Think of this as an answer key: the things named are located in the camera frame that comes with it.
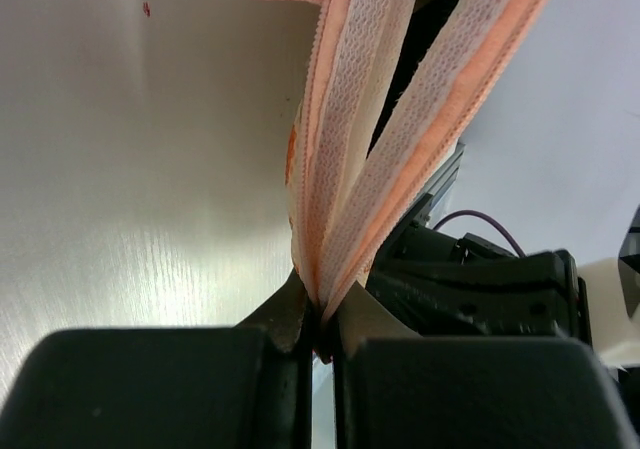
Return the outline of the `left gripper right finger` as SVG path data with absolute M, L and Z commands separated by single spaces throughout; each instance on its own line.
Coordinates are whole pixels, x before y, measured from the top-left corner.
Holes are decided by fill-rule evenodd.
M 334 329 L 340 448 L 635 448 L 591 349 L 564 337 L 423 337 L 354 286 Z

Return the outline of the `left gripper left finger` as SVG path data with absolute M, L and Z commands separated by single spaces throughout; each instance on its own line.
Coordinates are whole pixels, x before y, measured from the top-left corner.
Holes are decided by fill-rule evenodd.
M 296 274 L 232 327 L 54 332 L 1 411 L 5 448 L 307 448 L 311 304 Z

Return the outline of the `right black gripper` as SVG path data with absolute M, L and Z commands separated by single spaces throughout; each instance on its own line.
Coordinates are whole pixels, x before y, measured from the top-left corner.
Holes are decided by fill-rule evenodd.
M 586 285 L 565 250 L 525 256 L 411 222 L 379 250 L 365 286 L 423 335 L 558 336 L 592 342 Z

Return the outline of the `floral mesh laundry bag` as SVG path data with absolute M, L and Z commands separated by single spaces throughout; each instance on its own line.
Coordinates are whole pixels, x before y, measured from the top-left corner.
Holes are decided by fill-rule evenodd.
M 324 319 L 337 311 L 492 90 L 546 0 L 458 0 L 375 132 L 416 0 L 320 6 L 289 141 L 292 260 Z

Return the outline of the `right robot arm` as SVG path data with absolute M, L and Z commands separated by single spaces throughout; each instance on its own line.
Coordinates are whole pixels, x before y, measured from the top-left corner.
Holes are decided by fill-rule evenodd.
M 367 291 L 424 335 L 573 337 L 610 367 L 639 365 L 639 251 L 584 266 L 566 250 L 526 254 L 410 212 L 380 248 Z

